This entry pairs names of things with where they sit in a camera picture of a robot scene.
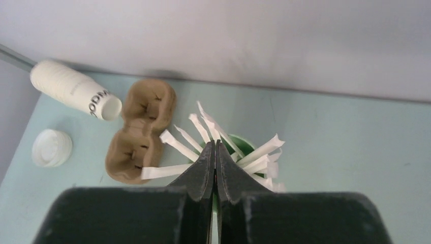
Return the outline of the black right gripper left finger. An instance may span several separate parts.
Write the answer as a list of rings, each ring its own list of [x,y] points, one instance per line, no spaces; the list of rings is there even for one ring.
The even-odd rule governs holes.
[[[34,243],[210,243],[215,147],[165,187],[63,191]]]

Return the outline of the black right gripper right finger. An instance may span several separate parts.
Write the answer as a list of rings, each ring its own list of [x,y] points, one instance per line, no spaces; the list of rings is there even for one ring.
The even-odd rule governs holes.
[[[220,243],[392,243],[372,201],[358,192],[276,193],[215,152]]]

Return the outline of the stack of white paper cups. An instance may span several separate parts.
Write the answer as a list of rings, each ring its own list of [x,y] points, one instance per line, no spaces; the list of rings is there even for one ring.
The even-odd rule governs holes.
[[[52,60],[37,63],[30,81],[40,92],[101,120],[117,119],[122,109],[121,100],[91,77]]]

